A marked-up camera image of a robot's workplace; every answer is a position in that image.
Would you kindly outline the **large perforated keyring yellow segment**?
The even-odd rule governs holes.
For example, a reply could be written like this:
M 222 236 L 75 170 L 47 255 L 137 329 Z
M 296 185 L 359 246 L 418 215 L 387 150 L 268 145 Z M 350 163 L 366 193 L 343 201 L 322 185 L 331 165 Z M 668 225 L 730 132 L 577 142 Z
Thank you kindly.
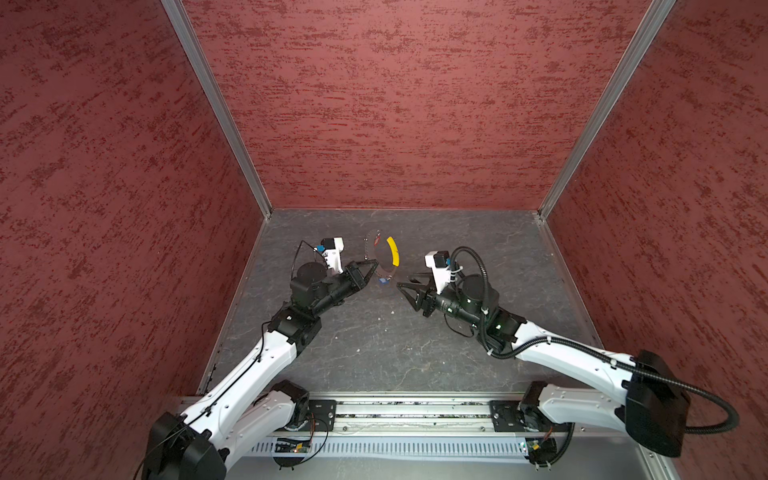
M 394 237 L 382 229 L 370 230 L 364 240 L 366 259 L 375 259 L 379 262 L 376 275 L 378 278 L 386 277 L 392 281 L 400 266 L 400 254 Z

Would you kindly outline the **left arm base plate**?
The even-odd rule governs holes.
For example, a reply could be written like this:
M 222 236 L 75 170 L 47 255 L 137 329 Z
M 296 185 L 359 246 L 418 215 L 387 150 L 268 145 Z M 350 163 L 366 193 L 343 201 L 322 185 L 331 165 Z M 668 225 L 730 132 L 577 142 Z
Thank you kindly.
M 309 399 L 299 416 L 299 431 L 332 431 L 335 425 L 338 402 L 327 399 Z

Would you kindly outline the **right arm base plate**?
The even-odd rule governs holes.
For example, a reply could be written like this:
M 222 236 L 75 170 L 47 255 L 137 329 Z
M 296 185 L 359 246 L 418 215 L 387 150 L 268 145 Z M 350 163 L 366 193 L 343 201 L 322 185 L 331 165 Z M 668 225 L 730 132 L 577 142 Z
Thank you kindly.
M 519 401 L 491 400 L 489 402 L 490 419 L 495 433 L 525 432 Z

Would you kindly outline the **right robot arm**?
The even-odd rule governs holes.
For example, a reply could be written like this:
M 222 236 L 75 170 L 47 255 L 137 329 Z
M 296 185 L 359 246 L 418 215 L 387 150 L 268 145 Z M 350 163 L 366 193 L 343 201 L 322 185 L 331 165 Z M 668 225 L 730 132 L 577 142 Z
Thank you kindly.
M 519 404 L 529 429 L 582 423 L 627 433 L 645 448 L 671 458 L 683 450 L 690 389 L 657 354 L 632 356 L 600 350 L 554 334 L 499 306 L 498 292 L 478 274 L 458 282 L 400 282 L 413 309 L 467 323 L 489 356 L 531 362 L 575 379 L 574 393 L 545 381 L 531 384 Z

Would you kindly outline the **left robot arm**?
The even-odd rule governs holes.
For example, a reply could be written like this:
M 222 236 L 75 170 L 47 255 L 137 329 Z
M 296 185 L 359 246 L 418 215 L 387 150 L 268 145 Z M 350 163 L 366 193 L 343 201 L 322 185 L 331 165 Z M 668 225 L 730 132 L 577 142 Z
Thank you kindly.
M 223 479 L 267 435 L 308 423 L 308 392 L 272 381 L 319 333 L 322 314 L 363 290 L 377 267 L 375 260 L 341 271 L 302 265 L 291 279 L 290 299 L 263 323 L 251 352 L 196 403 L 156 420 L 135 478 Z

